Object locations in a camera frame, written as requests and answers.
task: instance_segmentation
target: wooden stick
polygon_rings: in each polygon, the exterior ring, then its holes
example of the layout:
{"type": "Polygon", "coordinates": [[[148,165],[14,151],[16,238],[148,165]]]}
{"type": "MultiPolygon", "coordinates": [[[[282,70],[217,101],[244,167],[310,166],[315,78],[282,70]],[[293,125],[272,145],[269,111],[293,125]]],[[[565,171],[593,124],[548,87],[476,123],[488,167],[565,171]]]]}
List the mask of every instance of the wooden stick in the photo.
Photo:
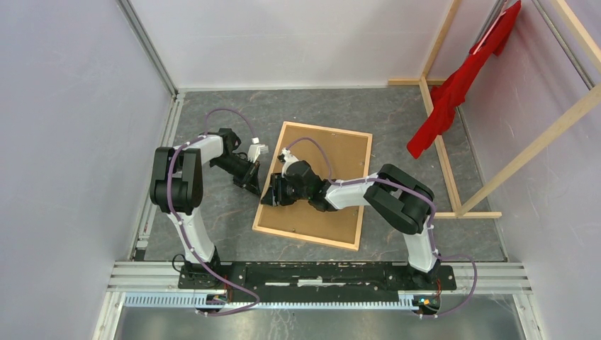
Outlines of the wooden stick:
{"type": "MultiPolygon", "coordinates": [[[[446,79],[432,78],[426,79],[428,85],[442,85],[446,79]]],[[[402,85],[419,85],[420,79],[412,79],[412,78],[390,78],[388,80],[389,86],[402,86],[402,85]]]]}
{"type": "Polygon", "coordinates": [[[438,32],[438,37],[434,42],[434,46],[432,46],[432,49],[430,50],[430,56],[428,57],[426,65],[424,66],[424,70],[422,71],[422,77],[427,77],[427,75],[429,74],[430,69],[434,64],[434,61],[436,60],[436,56],[438,55],[438,51],[440,51],[440,47],[442,47],[442,43],[446,38],[446,34],[449,32],[451,24],[453,23],[453,19],[455,19],[455,14],[457,14],[457,10],[459,9],[460,4],[461,0],[453,0],[453,2],[451,3],[451,7],[449,7],[449,12],[446,13],[446,18],[444,19],[442,27],[438,32]]]}
{"type": "MultiPolygon", "coordinates": [[[[426,107],[426,113],[428,117],[434,110],[434,104],[432,103],[432,97],[428,85],[426,84],[426,78],[420,79],[420,90],[422,91],[422,97],[424,98],[424,106],[426,107]]],[[[442,176],[444,177],[444,183],[446,184],[446,190],[449,192],[449,200],[451,201],[451,208],[453,211],[459,210],[461,207],[461,199],[459,199],[459,193],[457,192],[457,185],[455,184],[455,177],[453,177],[453,170],[451,170],[451,163],[449,163],[449,155],[446,154],[446,147],[441,136],[437,136],[434,140],[436,151],[438,153],[438,159],[440,161],[440,167],[442,169],[442,176]]]]}
{"type": "Polygon", "coordinates": [[[476,206],[481,200],[483,200],[488,194],[492,193],[498,186],[500,186],[505,180],[511,175],[515,174],[516,171],[520,170],[530,159],[534,158],[540,151],[542,151],[547,145],[551,144],[557,137],[574,125],[584,115],[589,113],[601,103],[601,85],[597,85],[584,97],[582,97],[576,104],[569,108],[558,120],[555,121],[545,132],[541,133],[530,145],[520,152],[508,165],[499,171],[498,174],[487,182],[482,189],[478,190],[474,196],[472,196],[466,204],[461,206],[459,209],[460,215],[465,215],[471,208],[476,206]]]}
{"type": "Polygon", "coordinates": [[[584,28],[583,24],[578,20],[578,17],[572,12],[572,9],[565,0],[552,0],[553,6],[557,10],[559,16],[566,23],[570,32],[582,49],[586,52],[590,61],[597,67],[597,70],[601,72],[601,49],[593,38],[588,34],[588,31],[584,28]]]}
{"type": "Polygon", "coordinates": [[[434,219],[436,220],[458,220],[458,219],[474,219],[474,218],[499,218],[502,214],[500,211],[474,211],[468,212],[463,216],[458,215],[456,212],[437,212],[434,215],[434,219]]]}

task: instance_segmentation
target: red cloth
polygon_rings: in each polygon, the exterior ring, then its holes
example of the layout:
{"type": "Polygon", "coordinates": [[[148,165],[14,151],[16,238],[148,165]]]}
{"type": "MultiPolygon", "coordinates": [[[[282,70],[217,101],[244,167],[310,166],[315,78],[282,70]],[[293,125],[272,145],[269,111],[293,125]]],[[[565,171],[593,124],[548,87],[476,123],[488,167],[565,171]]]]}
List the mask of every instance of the red cloth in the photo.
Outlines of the red cloth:
{"type": "Polygon", "coordinates": [[[432,88],[430,94],[434,110],[407,143],[407,150],[414,158],[418,158],[424,150],[432,145],[438,135],[442,135],[451,127],[455,118],[455,107],[466,101],[466,94],[486,60],[493,53],[498,56],[503,51],[521,7],[521,1],[509,7],[490,32],[480,50],[476,54],[472,54],[480,43],[478,41],[470,49],[470,54],[464,64],[440,87],[432,88]]]}

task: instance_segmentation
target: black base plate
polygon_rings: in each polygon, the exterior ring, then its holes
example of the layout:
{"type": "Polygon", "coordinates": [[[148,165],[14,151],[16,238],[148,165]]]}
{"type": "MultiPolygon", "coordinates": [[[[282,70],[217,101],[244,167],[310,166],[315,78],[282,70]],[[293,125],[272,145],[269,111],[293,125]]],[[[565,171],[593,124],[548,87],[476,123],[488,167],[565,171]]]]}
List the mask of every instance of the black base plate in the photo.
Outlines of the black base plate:
{"type": "MultiPolygon", "coordinates": [[[[193,273],[203,270],[200,264],[189,268],[193,273]]],[[[218,267],[221,276],[253,290],[262,302],[396,302],[399,290],[438,289],[436,281],[414,280],[410,272],[407,265],[396,262],[222,262],[218,267]]],[[[206,280],[181,273],[179,288],[207,288],[206,280]]],[[[451,266],[440,266],[436,278],[442,290],[457,289],[451,266]]],[[[231,299],[254,301],[240,290],[232,290],[231,299]]]]}

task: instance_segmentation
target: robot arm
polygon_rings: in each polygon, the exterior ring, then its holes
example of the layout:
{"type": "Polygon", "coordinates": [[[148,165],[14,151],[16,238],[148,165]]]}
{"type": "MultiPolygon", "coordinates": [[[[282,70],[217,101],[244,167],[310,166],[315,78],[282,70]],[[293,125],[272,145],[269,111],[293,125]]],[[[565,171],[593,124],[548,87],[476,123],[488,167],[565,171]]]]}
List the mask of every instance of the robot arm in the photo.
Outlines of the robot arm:
{"type": "MultiPolygon", "coordinates": [[[[209,163],[218,166],[233,175],[234,184],[259,196],[259,162],[257,157],[267,151],[267,146],[253,140],[248,154],[234,153],[240,146],[240,138],[231,129],[219,129],[217,133],[189,145],[181,152],[176,161],[172,179],[172,202],[182,220],[183,228],[192,248],[203,261],[218,263],[215,245],[209,239],[203,223],[199,206],[203,198],[202,166],[209,163]]],[[[150,200],[166,213],[169,219],[178,225],[178,220],[169,211],[167,203],[167,172],[169,163],[177,147],[159,147],[155,151],[150,182],[150,200]]],[[[182,243],[185,244],[181,230],[177,227],[182,243]]],[[[197,264],[198,260],[188,247],[185,248],[186,260],[197,264]]]]}
{"type": "Polygon", "coordinates": [[[290,205],[304,199],[323,212],[370,205],[392,227],[403,233],[410,267],[429,281],[436,276],[440,260],[432,251],[427,231],[430,207],[422,199],[404,191],[398,198],[392,196],[397,188],[375,179],[399,184],[433,200],[433,192],[424,184],[391,164],[385,164],[380,171],[364,178],[330,183],[316,175],[309,163],[297,159],[287,149],[278,159],[283,162],[282,172],[271,175],[269,190],[261,199],[262,204],[290,205]]]}

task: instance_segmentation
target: wooden board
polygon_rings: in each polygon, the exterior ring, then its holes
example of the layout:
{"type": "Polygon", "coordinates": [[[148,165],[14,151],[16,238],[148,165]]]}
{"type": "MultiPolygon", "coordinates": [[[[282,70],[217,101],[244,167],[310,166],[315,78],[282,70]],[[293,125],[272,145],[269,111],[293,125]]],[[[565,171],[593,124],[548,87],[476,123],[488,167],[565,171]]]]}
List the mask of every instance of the wooden board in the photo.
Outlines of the wooden board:
{"type": "MultiPolygon", "coordinates": [[[[299,137],[311,137],[325,150],[332,165],[334,179],[356,179],[368,175],[371,155],[371,134],[332,129],[315,125],[284,122],[271,160],[269,176],[280,172],[277,160],[283,147],[299,137]]],[[[292,154],[311,164],[313,171],[327,178],[327,165],[313,143],[301,141],[291,148],[292,154]]],[[[319,212],[307,201],[300,200],[286,207],[259,205],[252,229],[293,239],[359,250],[364,207],[348,207],[336,212],[319,212]]]]}

